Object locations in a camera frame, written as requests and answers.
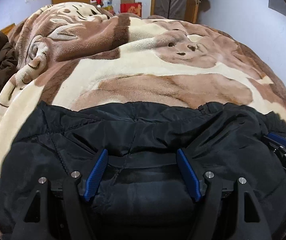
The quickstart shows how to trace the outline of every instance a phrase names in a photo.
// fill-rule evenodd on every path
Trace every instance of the plush blanket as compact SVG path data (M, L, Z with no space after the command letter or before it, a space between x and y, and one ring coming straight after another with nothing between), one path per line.
M282 81L247 46L207 26L127 13L113 17L69 2L41 8L9 39L19 53L19 71L0 93L0 171L42 100L75 111L110 102L190 108L232 102L274 111L286 121Z

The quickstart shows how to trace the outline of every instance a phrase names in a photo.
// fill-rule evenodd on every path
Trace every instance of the metal screw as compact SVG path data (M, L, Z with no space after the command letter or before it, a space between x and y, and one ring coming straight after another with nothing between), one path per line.
M78 176L80 176L80 172L79 172L79 171L73 171L73 172L71 173L71 176L72 176L73 178L77 178Z
M206 176L207 178L209 178L209 179L212 179L212 178L214 177L214 173L213 173L212 171L207 171L207 172L205 173L205 176Z
M44 184L46 182L46 177L40 177L39 183Z
M246 178L240 177L239 178L239 183L245 184L246 183Z

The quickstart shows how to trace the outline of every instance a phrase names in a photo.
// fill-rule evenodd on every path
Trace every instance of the black jacket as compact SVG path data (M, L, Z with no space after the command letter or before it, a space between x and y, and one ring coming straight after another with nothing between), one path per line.
M11 234L38 178L62 179L105 147L109 164L89 210L106 227L132 226L136 232L151 225L168 232L180 227L176 233L185 239L182 232L188 234L197 204L187 192L175 153L194 141L192 157L204 169L223 179L247 179L274 233L286 219L286 174L261 142L269 132L286 136L278 115L231 103L208 103L195 110L112 103L73 112L41 102L3 162L0 230Z

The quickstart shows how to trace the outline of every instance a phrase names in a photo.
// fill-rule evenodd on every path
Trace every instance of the blue gripper pad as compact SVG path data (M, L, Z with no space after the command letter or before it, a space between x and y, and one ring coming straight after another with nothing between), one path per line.
M187 186L190 197L196 202L199 201L202 197L200 192L200 182L181 149L178 149L176 153L176 162L179 166L179 170L182 174L185 185Z
M83 195L86 201L89 201L91 197L95 196L95 193L99 188L103 173L107 166L107 162L108 162L108 152L106 149L104 149L99 158L97 159L95 165L93 166L93 169L90 172L90 175L86 180L86 187Z
M275 133L269 133L267 135L267 137L269 137L270 139L278 142L279 144L283 145L286 148L286 139L283 138L282 136L279 136L279 135L277 135Z

